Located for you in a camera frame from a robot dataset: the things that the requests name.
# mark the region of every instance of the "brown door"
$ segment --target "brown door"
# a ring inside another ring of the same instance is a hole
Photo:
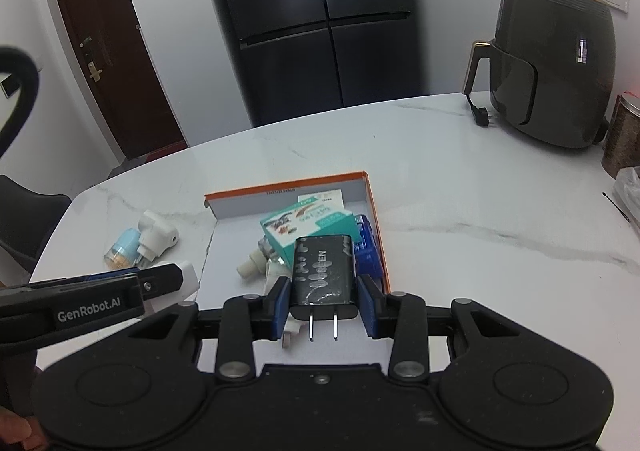
[[[58,3],[84,76],[124,155],[138,157],[183,141],[131,0]]]

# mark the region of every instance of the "red mat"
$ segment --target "red mat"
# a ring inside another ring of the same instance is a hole
[[[160,148],[154,152],[151,152],[146,156],[145,162],[151,162],[152,160],[157,160],[158,158],[166,157],[167,155],[174,154],[176,152],[181,152],[182,150],[186,150],[189,146],[185,141],[174,142],[174,144],[169,144],[164,148]]]

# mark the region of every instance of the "marble table top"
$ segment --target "marble table top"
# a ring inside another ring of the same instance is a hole
[[[487,93],[474,101],[492,110]],[[205,193],[364,170],[393,288],[432,305],[473,298],[594,361],[616,397],[600,444],[631,449],[640,442],[640,240],[602,196],[613,179],[601,157],[599,146],[528,138],[495,112],[480,128],[461,94],[334,110],[207,142],[88,189],[33,280],[103,271],[102,255],[146,209],[180,231],[162,259],[188,259],[207,279],[215,219]],[[198,297],[201,307],[214,300]],[[50,347],[39,362],[63,353]],[[432,369],[447,363],[434,341]]]

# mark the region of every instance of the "hand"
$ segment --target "hand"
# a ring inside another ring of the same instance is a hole
[[[43,451],[47,438],[35,417],[19,417],[0,406],[0,439],[7,444],[21,443],[26,451]]]

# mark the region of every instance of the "blue object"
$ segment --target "blue object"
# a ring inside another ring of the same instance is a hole
[[[382,290],[382,279],[385,271],[382,268],[380,253],[371,230],[369,219],[364,215],[356,216],[356,224],[362,241],[353,244],[353,256],[356,260],[356,275],[369,274],[371,279]]]
[[[372,338],[378,337],[378,321],[376,320],[376,309],[367,287],[361,277],[356,278],[358,284],[358,311],[367,335]]]
[[[288,279],[280,295],[276,300],[275,311],[273,313],[273,324],[271,326],[274,339],[280,339],[284,332],[284,325],[289,316],[289,295],[291,293],[291,280]]]
[[[126,276],[129,274],[136,274],[138,272],[140,272],[139,268],[130,267],[129,269],[122,269],[121,271],[109,271],[109,272],[101,272],[100,274],[88,274],[85,276],[79,276],[77,280],[78,281],[95,281],[96,279],[109,279],[110,277]]]

